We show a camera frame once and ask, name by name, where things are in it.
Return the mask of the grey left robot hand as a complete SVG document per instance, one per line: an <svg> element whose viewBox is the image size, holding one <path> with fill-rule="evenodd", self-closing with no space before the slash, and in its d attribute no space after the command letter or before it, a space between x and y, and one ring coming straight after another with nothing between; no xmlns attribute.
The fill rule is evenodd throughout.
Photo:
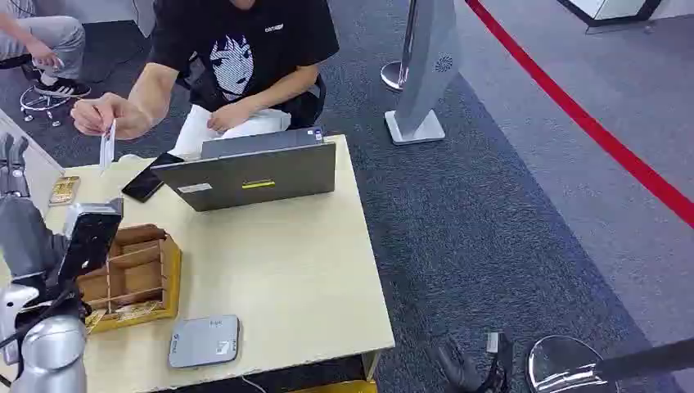
<svg viewBox="0 0 694 393"><path fill-rule="evenodd" d="M66 237L47 228L30 199L25 137L1 133L1 251L13 278L51 272L64 259Z"/></svg>

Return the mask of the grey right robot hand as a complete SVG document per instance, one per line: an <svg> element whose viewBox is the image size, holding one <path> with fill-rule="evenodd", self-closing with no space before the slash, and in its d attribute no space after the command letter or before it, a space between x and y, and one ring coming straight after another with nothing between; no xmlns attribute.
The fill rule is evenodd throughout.
<svg viewBox="0 0 694 393"><path fill-rule="evenodd" d="M452 339L441 341L434 354L454 392L489 392L471 357Z"/></svg>

